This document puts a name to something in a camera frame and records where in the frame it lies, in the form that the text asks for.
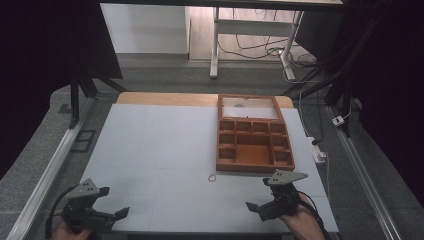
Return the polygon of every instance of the open wooden box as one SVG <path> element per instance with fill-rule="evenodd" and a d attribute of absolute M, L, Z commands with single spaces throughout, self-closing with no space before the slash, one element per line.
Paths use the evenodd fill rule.
<path fill-rule="evenodd" d="M 275 97 L 218 96 L 216 170 L 273 173 L 295 168 Z"/>

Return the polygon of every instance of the gray carpet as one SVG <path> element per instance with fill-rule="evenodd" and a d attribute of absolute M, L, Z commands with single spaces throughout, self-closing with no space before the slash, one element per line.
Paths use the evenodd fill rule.
<path fill-rule="evenodd" d="M 182 92 L 182 93 L 242 93 L 280 95 L 291 85 L 282 78 L 282 68 L 278 64 L 220 63 L 217 80 L 209 79 L 206 63 L 170 64 L 166 60 L 154 61 L 149 67 L 134 66 L 134 62 L 121 60 L 125 81 L 117 81 L 130 91 Z M 301 78 L 305 69 L 295 69 Z M 96 81 L 101 91 L 95 100 L 88 121 L 83 126 L 79 139 L 92 137 L 92 142 L 81 141 L 73 145 L 64 166 L 58 173 L 54 186 L 32 225 L 26 239 L 44 239 L 44 221 L 57 198 L 66 188 L 78 183 L 87 161 L 101 132 L 111 104 L 118 93 L 109 86 Z M 330 157 L 327 182 L 327 165 L 319 165 L 318 170 L 326 190 L 330 187 L 330 204 L 343 239 L 385 239 L 373 209 L 353 171 L 351 163 L 331 124 L 320 93 L 318 100 L 310 96 L 302 100 L 302 115 L 308 133 L 319 139 L 324 132 L 324 140 L 319 144 Z M 32 193 L 48 161 L 56 150 L 69 121 L 69 88 L 56 91 L 51 97 L 51 107 L 33 139 L 28 143 L 14 166 L 0 182 L 0 239 L 5 239 L 14 222 Z M 322 124 L 319 121 L 318 107 Z M 404 239 L 422 239 L 424 236 L 424 212 L 411 194 L 402 178 L 381 152 L 378 146 L 362 129 L 357 108 L 351 114 L 351 134 L 361 157 L 366 162 L 378 190 L 389 208 Z M 127 239 L 124 235 L 108 234 L 104 239 Z M 155 238 L 143 236 L 143 239 Z"/>

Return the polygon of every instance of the white power adapter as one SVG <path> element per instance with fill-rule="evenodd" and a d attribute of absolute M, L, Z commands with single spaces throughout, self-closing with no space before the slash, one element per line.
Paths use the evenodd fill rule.
<path fill-rule="evenodd" d="M 336 126 L 340 126 L 344 123 L 344 119 L 341 116 L 338 116 L 336 118 L 333 118 L 333 123 Z"/>
<path fill-rule="evenodd" d="M 312 157 L 315 160 L 316 164 L 323 164 L 325 163 L 325 160 L 327 159 L 327 154 L 324 152 L 321 152 L 318 145 L 312 144 L 312 142 L 315 140 L 313 137 L 307 137 L 309 146 L 311 147 L 311 153 Z"/>

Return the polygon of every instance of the white table leg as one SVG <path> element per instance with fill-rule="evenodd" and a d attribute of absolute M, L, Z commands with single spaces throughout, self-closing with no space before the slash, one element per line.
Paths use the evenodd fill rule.
<path fill-rule="evenodd" d="M 288 56 L 289 56 L 289 53 L 290 53 L 290 48 L 293 44 L 294 37 L 296 36 L 297 28 L 299 27 L 299 22 L 300 22 L 302 15 L 303 15 L 303 12 L 298 12 L 298 14 L 297 14 L 297 16 L 296 16 L 296 18 L 293 22 L 292 28 L 290 30 L 290 34 L 288 36 L 289 38 L 287 39 L 287 45 L 284 48 L 284 51 L 279 52 L 281 62 L 283 63 L 284 72 L 286 73 L 287 80 L 289 80 L 289 81 L 294 81 L 296 79 L 294 74 L 293 74 L 293 70 L 290 66 Z"/>
<path fill-rule="evenodd" d="M 219 27 L 219 8 L 216 7 L 213 9 L 213 47 L 212 47 L 212 57 L 211 57 L 211 71 L 210 78 L 216 79 L 218 77 L 218 27 Z"/>

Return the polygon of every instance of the white table surface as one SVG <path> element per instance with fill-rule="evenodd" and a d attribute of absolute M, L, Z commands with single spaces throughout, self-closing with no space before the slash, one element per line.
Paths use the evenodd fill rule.
<path fill-rule="evenodd" d="M 328 232 L 338 232 L 296 109 L 284 109 L 296 172 L 294 183 L 315 201 Z M 163 233 L 283 233 L 280 220 L 262 222 L 245 202 L 273 199 L 262 182 L 271 174 L 215 170 L 217 107 L 114 104 L 81 181 L 110 187 L 94 204 L 113 213 L 130 207 L 113 231 Z M 208 180 L 211 174 L 216 181 Z"/>

